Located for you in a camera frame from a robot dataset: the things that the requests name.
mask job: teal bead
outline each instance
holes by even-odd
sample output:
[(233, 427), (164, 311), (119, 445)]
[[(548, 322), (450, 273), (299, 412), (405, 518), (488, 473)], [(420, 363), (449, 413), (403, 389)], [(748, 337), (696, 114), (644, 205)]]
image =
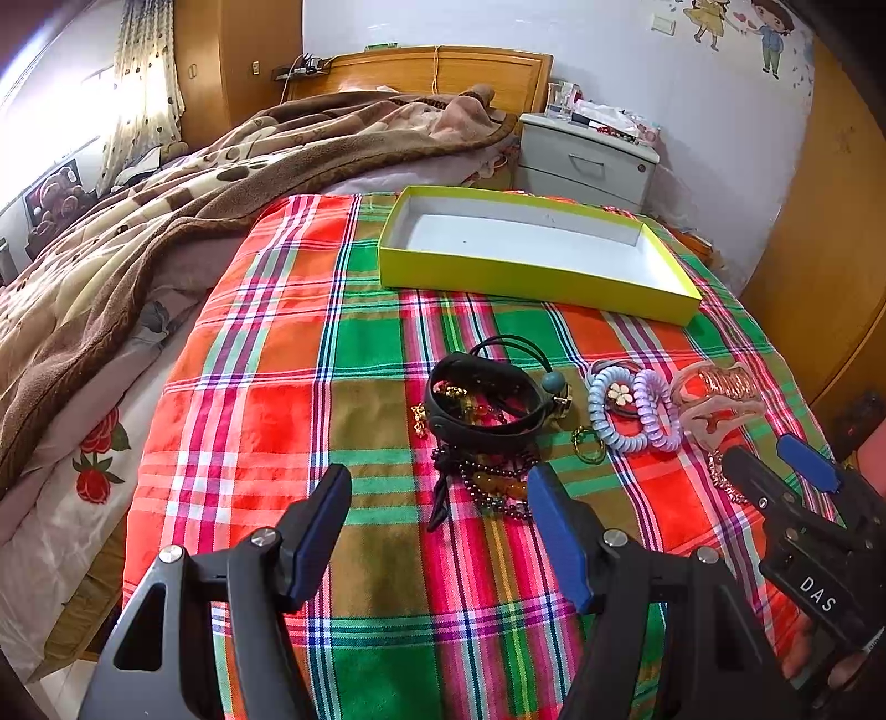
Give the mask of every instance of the teal bead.
[(561, 372), (554, 370), (541, 376), (541, 387), (551, 395), (559, 395), (566, 387), (566, 378)]

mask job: metal screw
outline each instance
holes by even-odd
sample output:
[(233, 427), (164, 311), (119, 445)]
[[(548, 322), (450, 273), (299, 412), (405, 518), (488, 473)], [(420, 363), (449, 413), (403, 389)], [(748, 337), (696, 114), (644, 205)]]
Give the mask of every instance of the metal screw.
[(713, 565), (719, 560), (719, 553), (712, 547), (700, 547), (696, 550), (696, 557), (705, 565)]
[(627, 545), (627, 534), (623, 530), (607, 530), (603, 533), (603, 541), (609, 547), (624, 547)]
[(184, 555), (181, 545), (167, 545), (160, 551), (160, 562), (175, 562)]
[(276, 542), (276, 530), (273, 528), (259, 528), (253, 533), (252, 537), (249, 538), (249, 542), (256, 547), (270, 545), (271, 543)]

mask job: wooden headboard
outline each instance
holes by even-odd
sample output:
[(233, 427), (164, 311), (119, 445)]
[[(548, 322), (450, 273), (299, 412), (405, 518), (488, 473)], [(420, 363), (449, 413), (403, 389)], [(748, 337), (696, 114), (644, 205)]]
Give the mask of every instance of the wooden headboard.
[(387, 85), (398, 92), (457, 95), (485, 83), (495, 90), (493, 107), (508, 113), (537, 113), (548, 101), (554, 57), (535, 52), (461, 45), (393, 48), (339, 55), (329, 74), (290, 80), (287, 99), (325, 92), (374, 90)]

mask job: bed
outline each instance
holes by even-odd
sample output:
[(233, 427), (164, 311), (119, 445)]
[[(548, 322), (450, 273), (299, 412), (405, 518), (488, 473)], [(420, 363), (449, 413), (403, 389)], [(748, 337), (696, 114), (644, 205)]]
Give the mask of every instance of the bed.
[[(776, 456), (785, 432), (822, 451), (827, 444), (741, 304), (653, 221), (703, 296), (686, 328), (552, 303), (388, 290), (379, 284), (377, 240), (394, 201), (291, 196), (255, 225), (160, 398), (128, 517), (125, 594), (161, 547), (227, 548), (274, 525), (339, 462), (354, 476), (351, 511), (316, 598), (286, 617), (318, 715), (555, 717), (588, 625), (557, 591), (532, 523), (482, 513), (453, 481), (452, 518), (428, 531), (435, 442), (414, 431), (410, 410), (445, 354), (516, 333), (536, 342), (572, 387), (574, 412), (539, 439), (542, 459), (570, 494), (605, 527), (649, 548), (715, 548), (783, 652), (797, 609), (758, 571), (761, 515), (713, 487), (695, 445), (684, 442), (675, 455), (611, 452), (599, 466), (581, 463), (571, 445), (570, 431), (588, 422), (584, 379), (594, 361), (630, 359), (669, 381), (700, 359), (740, 361), (760, 387), (766, 417), (727, 444), (751, 447), (810, 507), (833, 517)], [(280, 254), (285, 262), (269, 270)], [(520, 353), (496, 357), (540, 372)], [(240, 718), (226, 608), (213, 609), (217, 669), (224, 706)], [(663, 634), (653, 606), (636, 716), (654, 702)]]
[[(339, 58), (324, 80), (347, 73), (350, 84), (341, 87), (351, 94), (323, 95), (332, 87), (308, 93), (298, 83), (307, 106), (260, 113), (210, 148), (103, 199), (0, 295), (0, 355), (11, 388), (0, 401), (0, 647), (23, 680), (72, 662), (119, 602), (126, 513), (153, 409), (207, 292), (259, 212), (290, 192), (335, 184), (339, 192), (396, 190), (390, 177), (400, 170), (402, 178), (418, 171), (425, 173), (419, 182), (444, 183), (491, 171), (514, 135), (515, 113), (541, 107), (551, 62), (495, 48)], [(439, 96), (428, 107), (461, 113), (462, 134), (429, 130), (411, 144), (390, 141), (393, 133), (378, 123), (399, 113), (397, 127), (414, 128), (408, 109), (433, 94), (434, 67)], [(464, 94), (477, 82), (485, 87)], [(407, 94), (375, 91), (381, 84)], [(366, 110), (378, 103), (395, 107)], [(357, 120), (348, 113), (353, 106), (361, 108)], [(318, 120), (325, 129), (315, 128)], [(357, 137), (353, 167), (316, 148), (342, 145), (346, 133), (356, 137), (367, 126), (374, 137)], [(427, 160), (455, 167), (442, 175), (428, 175), (427, 163), (416, 170)], [(295, 168), (295, 184), (260, 180), (277, 162), (285, 168), (279, 176), (291, 178)], [(479, 174), (509, 187), (501, 172)], [(415, 182), (402, 178), (400, 186)], [(349, 182), (361, 184), (348, 191), (341, 184)], [(169, 238), (175, 242), (161, 248)], [(119, 312), (102, 325), (111, 307)]]

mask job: tile floor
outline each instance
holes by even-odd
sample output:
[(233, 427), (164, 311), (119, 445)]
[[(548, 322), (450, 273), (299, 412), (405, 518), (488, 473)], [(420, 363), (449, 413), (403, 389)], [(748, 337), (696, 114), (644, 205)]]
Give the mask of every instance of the tile floor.
[(49, 720), (77, 720), (96, 663), (78, 660), (27, 689)]

